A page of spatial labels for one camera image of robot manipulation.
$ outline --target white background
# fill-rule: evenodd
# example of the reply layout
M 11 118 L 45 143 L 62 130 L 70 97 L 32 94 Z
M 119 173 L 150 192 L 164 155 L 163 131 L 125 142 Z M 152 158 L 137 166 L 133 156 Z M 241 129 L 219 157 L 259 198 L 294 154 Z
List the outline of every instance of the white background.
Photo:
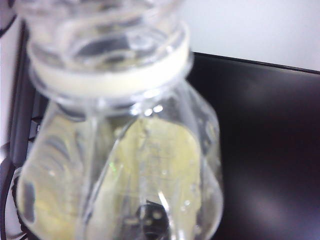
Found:
M 320 71 L 320 0 L 186 0 L 195 52 Z

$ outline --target clear plastic bottle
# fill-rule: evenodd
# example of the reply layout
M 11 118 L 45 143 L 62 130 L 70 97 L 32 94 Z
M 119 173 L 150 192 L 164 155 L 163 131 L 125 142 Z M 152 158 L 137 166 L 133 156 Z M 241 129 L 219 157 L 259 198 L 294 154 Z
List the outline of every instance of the clear plastic bottle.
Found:
M 223 209 L 219 125 L 185 81 L 179 0 L 19 0 L 51 101 L 17 203 L 42 240 L 207 240 Z

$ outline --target liquid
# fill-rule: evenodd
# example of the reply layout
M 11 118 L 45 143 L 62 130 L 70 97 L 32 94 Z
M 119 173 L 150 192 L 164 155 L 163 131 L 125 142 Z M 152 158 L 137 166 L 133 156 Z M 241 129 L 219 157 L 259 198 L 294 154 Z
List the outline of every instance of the liquid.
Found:
M 96 156 L 79 147 L 87 124 L 55 118 L 22 170 L 18 206 L 37 236 L 203 240 L 215 230 L 221 189 L 187 128 L 158 118 L 137 119 L 118 137 L 89 197 L 83 198 L 88 179 L 84 167 L 86 162 L 95 164 L 87 158 Z M 211 221 L 199 225 L 203 211 Z

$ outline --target dark object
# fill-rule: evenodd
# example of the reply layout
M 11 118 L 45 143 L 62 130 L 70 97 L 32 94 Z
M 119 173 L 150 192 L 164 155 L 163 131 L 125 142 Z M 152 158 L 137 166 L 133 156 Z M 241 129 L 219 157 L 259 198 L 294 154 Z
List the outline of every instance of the dark object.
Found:
M 15 0 L 1 0 L 1 24 L 0 24 L 0 38 L 8 31 L 16 19 L 16 13 L 13 10 Z
M 221 129 L 214 240 L 320 239 L 320 72 L 195 54 L 191 84 Z

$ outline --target bottle neck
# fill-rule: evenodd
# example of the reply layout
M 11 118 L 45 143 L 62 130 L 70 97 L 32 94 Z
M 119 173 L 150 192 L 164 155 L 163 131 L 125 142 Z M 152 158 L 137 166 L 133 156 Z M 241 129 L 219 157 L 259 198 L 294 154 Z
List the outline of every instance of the bottle neck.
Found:
M 180 43 L 164 57 L 150 64 L 119 71 L 72 71 L 48 65 L 29 49 L 32 81 L 37 90 L 61 102 L 66 99 L 104 98 L 110 101 L 137 101 L 157 89 L 184 79 L 192 66 L 189 34 L 184 25 Z
M 190 68 L 181 0 L 37 1 L 19 0 L 18 10 L 30 28 L 33 82 L 58 102 L 141 96 Z

